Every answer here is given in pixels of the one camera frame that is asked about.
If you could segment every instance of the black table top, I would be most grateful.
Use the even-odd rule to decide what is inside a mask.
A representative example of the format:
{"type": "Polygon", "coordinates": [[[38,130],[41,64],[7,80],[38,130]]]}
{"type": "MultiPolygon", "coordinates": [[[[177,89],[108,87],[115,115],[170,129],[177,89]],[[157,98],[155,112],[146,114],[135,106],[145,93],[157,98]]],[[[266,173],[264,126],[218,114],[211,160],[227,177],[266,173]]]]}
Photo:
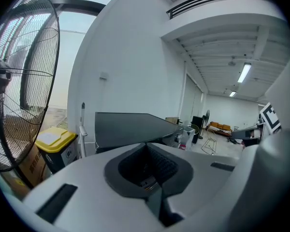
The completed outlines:
{"type": "Polygon", "coordinates": [[[181,126],[150,114],[96,113],[95,136],[99,148],[118,148],[166,137],[181,126]]]}

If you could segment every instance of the fan guard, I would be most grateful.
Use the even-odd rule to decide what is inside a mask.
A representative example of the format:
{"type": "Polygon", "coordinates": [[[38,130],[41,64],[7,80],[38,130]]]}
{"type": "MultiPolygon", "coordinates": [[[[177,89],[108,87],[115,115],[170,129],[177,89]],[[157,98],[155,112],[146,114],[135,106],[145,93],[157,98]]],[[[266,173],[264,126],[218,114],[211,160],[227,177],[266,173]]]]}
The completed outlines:
{"type": "Polygon", "coordinates": [[[50,0],[15,0],[0,21],[0,172],[19,165],[36,140],[55,79],[59,41],[50,0]]]}

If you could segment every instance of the chair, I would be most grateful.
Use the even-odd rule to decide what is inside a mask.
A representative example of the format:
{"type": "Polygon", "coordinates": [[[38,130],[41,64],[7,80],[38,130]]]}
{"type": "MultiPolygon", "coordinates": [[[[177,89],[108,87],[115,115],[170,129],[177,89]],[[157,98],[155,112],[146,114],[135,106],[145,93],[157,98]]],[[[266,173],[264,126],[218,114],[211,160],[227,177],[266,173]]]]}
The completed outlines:
{"type": "Polygon", "coordinates": [[[201,150],[203,150],[206,154],[208,154],[208,155],[213,155],[214,153],[216,153],[216,148],[217,148],[217,137],[216,137],[216,134],[214,133],[214,131],[212,130],[212,129],[208,129],[207,130],[207,136],[208,136],[208,139],[206,140],[206,142],[202,145],[202,147],[201,147],[201,150]],[[208,148],[208,149],[210,149],[211,151],[212,151],[212,153],[211,154],[209,154],[209,153],[207,153],[206,151],[205,151],[205,149],[204,148],[208,148]]]}

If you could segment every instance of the trash bin label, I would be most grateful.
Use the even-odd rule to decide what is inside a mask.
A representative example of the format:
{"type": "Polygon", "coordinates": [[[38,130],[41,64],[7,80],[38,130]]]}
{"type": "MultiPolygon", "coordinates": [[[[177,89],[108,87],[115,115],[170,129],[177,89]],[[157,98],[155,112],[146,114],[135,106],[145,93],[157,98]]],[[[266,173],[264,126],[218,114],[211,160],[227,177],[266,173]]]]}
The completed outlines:
{"type": "Polygon", "coordinates": [[[70,144],[62,153],[61,158],[65,166],[69,165],[76,157],[74,144],[70,144]]]}

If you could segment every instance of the yellow bin lid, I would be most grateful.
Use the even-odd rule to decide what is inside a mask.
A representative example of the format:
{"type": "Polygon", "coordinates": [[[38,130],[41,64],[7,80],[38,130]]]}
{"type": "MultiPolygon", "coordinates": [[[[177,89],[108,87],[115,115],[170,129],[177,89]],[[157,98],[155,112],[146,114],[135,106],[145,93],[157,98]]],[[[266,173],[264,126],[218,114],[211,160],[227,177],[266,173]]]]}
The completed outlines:
{"type": "Polygon", "coordinates": [[[48,153],[56,153],[74,138],[76,138],[76,133],[62,128],[51,127],[39,133],[35,145],[48,153]]]}

